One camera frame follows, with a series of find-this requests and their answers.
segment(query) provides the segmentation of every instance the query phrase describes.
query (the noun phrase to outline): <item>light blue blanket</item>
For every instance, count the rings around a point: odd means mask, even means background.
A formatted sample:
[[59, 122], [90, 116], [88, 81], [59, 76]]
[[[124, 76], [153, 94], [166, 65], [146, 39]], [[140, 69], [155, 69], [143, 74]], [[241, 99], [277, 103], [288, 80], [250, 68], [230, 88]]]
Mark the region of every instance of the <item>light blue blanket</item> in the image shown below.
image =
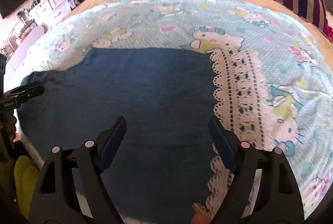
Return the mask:
[[[53, 27], [29, 49], [18, 73], [23, 78], [67, 69], [91, 47], [209, 53], [217, 87], [212, 110], [241, 139], [283, 149], [306, 217], [332, 184], [333, 76], [312, 35], [295, 19], [233, 0], [108, 3]], [[218, 156], [211, 168], [206, 205], [214, 214], [232, 177]]]

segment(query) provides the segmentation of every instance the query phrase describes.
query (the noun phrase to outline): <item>drawer handle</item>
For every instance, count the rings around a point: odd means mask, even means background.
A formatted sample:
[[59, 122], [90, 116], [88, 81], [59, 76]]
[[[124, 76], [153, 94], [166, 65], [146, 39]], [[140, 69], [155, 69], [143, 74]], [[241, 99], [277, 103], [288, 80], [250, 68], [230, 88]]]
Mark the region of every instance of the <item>drawer handle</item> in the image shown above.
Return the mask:
[[57, 13], [57, 15], [56, 16], [54, 16], [54, 17], [57, 17], [57, 16], [59, 16], [61, 14], [61, 11], [59, 11], [59, 13]]

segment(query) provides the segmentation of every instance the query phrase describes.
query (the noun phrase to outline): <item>white lace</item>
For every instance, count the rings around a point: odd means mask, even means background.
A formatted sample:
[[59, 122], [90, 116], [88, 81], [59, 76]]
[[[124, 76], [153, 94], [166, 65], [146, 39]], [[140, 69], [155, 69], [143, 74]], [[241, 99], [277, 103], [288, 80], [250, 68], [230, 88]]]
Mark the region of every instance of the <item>white lace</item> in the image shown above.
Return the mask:
[[[265, 78], [260, 73], [261, 65], [257, 53], [246, 50], [216, 49], [210, 59], [214, 62], [213, 80], [217, 89], [214, 114], [224, 128], [233, 131], [240, 140], [246, 140], [258, 149], [271, 150], [272, 124], [266, 105], [268, 93]], [[213, 144], [216, 156], [210, 162], [214, 175], [208, 182], [211, 195], [206, 200], [208, 213], [213, 217], [231, 185], [233, 174], [227, 170]], [[257, 171], [249, 201], [243, 216], [249, 215], [256, 200], [261, 171]]]

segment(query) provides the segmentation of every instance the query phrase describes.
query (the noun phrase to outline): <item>striped fabric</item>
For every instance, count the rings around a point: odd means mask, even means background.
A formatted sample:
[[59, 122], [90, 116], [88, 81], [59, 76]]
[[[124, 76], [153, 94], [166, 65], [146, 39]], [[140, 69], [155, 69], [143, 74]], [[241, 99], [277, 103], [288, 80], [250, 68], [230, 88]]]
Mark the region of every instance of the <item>striped fabric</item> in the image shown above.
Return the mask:
[[315, 25], [333, 42], [333, 31], [328, 26], [324, 0], [274, 0], [292, 10], [298, 16]]

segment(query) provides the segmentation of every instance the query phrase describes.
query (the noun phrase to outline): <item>silver screw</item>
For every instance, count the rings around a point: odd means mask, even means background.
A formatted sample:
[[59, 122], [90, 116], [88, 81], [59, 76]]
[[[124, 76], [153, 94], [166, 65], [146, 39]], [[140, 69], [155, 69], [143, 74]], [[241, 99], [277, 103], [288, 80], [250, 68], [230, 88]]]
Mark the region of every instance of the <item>silver screw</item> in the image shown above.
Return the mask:
[[60, 151], [60, 147], [59, 146], [56, 146], [56, 147], [52, 148], [52, 153], [57, 153], [59, 151]]
[[87, 148], [90, 148], [90, 147], [93, 147], [95, 144], [95, 142], [93, 142], [92, 140], [88, 140], [84, 145], [87, 147]]
[[243, 148], [250, 148], [250, 144], [247, 141], [242, 141], [240, 146], [242, 146]]
[[276, 147], [276, 148], [274, 148], [274, 151], [277, 153], [277, 154], [282, 154], [282, 150], [281, 150], [281, 148], [279, 148], [279, 147]]

